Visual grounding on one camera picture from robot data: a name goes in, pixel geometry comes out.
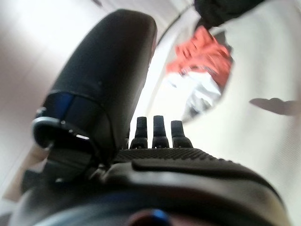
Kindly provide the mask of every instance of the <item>black fabric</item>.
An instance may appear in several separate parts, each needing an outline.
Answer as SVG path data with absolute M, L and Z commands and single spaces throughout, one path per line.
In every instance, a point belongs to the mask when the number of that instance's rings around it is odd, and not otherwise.
M 197 27 L 217 27 L 253 9 L 264 0 L 194 0 L 196 11 L 201 15 Z

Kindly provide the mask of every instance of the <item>red fabric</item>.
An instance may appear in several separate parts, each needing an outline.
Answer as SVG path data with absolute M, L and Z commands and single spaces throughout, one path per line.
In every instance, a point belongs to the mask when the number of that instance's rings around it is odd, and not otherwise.
M 209 72 L 220 86 L 225 86 L 231 68 L 228 49 L 219 44 L 204 28 L 199 27 L 187 42 L 176 46 L 176 60 L 166 66 L 166 72 Z

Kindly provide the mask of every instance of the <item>crumpled plastic bag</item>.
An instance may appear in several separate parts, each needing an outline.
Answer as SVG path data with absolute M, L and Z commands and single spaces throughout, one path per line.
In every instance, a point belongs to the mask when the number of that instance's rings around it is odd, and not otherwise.
M 170 73 L 163 83 L 169 86 L 169 96 L 172 97 L 172 104 L 166 111 L 172 109 L 173 118 L 183 122 L 203 114 L 221 97 L 219 86 L 208 72 Z

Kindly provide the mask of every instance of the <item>red cloth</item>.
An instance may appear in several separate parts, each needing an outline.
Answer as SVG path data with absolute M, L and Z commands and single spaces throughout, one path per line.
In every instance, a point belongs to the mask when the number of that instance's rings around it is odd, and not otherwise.
M 187 42 L 176 46 L 177 59 L 166 66 L 166 72 L 209 72 L 220 86 L 225 86 L 231 68 L 228 49 L 204 28 L 199 27 Z

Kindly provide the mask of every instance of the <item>blurry object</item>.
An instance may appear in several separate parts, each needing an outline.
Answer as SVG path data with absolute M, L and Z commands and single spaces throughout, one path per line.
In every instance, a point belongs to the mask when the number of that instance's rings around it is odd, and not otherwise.
M 100 2 L 100 0 L 92 0 L 92 2 L 94 2 L 96 5 L 98 5 L 99 7 L 102 7 L 102 3 Z
M 218 27 L 253 9 L 263 0 L 194 0 L 196 11 L 201 15 L 197 27 Z
M 174 116 L 188 121 L 219 100 L 230 73 L 231 57 L 203 26 L 175 51 L 177 59 L 166 66 L 166 83 L 173 87 L 168 90 L 177 100 Z
M 226 85 L 231 68 L 230 53 L 205 27 L 199 27 L 189 41 L 176 46 L 175 52 L 177 59 L 166 66 L 167 73 L 209 72 L 219 86 Z
M 208 73 L 187 72 L 185 75 L 171 73 L 165 80 L 170 86 L 173 101 L 173 117 L 183 122 L 203 114 L 221 97 L 221 91 L 212 76 Z

